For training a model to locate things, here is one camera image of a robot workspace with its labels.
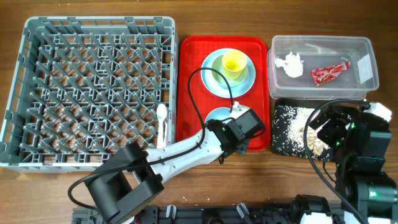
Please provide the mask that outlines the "light blue bowl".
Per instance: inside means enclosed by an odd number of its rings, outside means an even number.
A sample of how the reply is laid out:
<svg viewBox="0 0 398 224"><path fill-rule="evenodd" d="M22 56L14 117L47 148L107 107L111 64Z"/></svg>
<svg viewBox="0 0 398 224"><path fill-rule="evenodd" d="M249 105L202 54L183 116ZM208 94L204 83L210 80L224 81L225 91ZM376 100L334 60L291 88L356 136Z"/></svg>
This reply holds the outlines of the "light blue bowl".
<svg viewBox="0 0 398 224"><path fill-rule="evenodd" d="M205 119L205 123L209 122L209 120L214 119L214 120L223 120L223 123L228 123L231 121L234 117L231 116L230 108L227 107L219 107L211 112L209 112L208 116Z"/></svg>

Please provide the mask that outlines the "rice and food scraps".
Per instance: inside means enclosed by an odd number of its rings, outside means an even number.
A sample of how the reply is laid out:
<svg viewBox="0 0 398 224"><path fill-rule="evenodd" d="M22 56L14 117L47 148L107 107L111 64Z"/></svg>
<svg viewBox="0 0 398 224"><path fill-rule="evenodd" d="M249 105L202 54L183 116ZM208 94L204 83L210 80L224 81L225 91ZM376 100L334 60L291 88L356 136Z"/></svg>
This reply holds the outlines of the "rice and food scraps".
<svg viewBox="0 0 398 224"><path fill-rule="evenodd" d="M304 127L313 108L277 105L272 124L272 151L282 156L305 157Z"/></svg>

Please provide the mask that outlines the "light blue plate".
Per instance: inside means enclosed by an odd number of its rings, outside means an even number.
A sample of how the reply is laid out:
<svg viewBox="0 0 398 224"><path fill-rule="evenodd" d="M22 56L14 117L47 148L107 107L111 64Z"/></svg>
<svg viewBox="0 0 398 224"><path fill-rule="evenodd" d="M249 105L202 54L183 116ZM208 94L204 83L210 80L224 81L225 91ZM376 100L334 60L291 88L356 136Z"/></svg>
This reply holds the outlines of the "light blue plate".
<svg viewBox="0 0 398 224"><path fill-rule="evenodd" d="M213 68L223 73L222 57L230 50L232 49L226 48L212 52L204 59L201 67ZM255 66L248 56L246 56L246 58L248 62L242 74L235 80L228 80L233 98L246 94L256 80ZM228 86L216 72L212 70L202 70L201 80L206 89L212 94L222 98L229 98Z"/></svg>

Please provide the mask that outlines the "red candy wrapper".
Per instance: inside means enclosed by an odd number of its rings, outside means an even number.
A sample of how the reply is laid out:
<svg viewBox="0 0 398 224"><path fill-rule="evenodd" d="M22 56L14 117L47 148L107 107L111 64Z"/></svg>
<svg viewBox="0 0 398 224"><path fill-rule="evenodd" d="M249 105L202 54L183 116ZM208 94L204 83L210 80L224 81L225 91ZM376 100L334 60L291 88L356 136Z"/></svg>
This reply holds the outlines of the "red candy wrapper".
<svg viewBox="0 0 398 224"><path fill-rule="evenodd" d="M336 79L341 72L349 70L350 66L350 62L345 61L337 65L312 70L310 74L316 86L320 86L326 82Z"/></svg>

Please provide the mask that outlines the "white napkin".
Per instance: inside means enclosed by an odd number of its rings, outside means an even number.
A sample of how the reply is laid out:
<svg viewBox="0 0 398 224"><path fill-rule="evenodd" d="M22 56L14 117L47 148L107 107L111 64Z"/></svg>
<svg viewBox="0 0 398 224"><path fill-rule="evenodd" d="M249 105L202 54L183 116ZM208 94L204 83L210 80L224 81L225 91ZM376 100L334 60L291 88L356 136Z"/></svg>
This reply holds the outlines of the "white napkin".
<svg viewBox="0 0 398 224"><path fill-rule="evenodd" d="M274 57L275 66L277 68L283 68L286 75L290 78L297 78L303 75L303 60L301 60L300 54L293 54L290 52L285 56L285 59L281 59L278 56Z"/></svg>

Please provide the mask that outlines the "yellow plastic cup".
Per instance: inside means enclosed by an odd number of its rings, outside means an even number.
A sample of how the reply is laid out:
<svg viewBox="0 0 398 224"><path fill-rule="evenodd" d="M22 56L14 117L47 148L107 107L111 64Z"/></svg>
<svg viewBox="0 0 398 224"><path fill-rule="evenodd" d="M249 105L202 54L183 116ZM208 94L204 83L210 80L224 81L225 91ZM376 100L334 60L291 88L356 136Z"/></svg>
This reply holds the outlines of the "yellow plastic cup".
<svg viewBox="0 0 398 224"><path fill-rule="evenodd" d="M237 79L247 65L246 54L239 50L227 51L222 59L225 77L230 80Z"/></svg>

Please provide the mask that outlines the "white plastic spoon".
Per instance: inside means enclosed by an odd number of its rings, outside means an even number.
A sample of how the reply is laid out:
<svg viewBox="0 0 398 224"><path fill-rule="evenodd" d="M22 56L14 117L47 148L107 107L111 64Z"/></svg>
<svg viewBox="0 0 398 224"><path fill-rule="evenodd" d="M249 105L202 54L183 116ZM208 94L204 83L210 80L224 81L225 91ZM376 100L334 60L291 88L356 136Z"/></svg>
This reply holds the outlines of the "white plastic spoon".
<svg viewBox="0 0 398 224"><path fill-rule="evenodd" d="M156 116L158 119L158 136L157 136L157 148L162 148L165 146L165 134L164 134L164 121L167 118L167 107L161 103L156 109Z"/></svg>

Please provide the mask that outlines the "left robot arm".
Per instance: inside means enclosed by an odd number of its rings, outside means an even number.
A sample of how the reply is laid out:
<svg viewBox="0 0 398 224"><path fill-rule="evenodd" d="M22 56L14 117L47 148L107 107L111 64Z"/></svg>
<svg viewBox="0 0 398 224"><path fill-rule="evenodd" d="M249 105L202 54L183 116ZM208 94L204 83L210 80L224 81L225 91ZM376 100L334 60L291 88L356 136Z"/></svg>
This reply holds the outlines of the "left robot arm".
<svg viewBox="0 0 398 224"><path fill-rule="evenodd" d="M157 149L137 143L123 147L85 181L106 223L122 223L139 213L170 178L192 167L243 153L265 125L252 109L202 123L196 135Z"/></svg>

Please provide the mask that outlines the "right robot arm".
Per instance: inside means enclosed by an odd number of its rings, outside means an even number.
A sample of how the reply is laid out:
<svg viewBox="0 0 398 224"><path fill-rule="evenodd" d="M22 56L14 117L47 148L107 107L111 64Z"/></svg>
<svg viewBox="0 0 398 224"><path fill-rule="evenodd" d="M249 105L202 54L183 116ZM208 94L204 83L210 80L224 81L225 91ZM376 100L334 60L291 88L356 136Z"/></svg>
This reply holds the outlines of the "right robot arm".
<svg viewBox="0 0 398 224"><path fill-rule="evenodd" d="M389 123L371 113L326 103L314 109L304 126L317 131L333 154L336 179L327 182L343 210L359 222L368 218L397 219L397 183L382 168L392 139Z"/></svg>

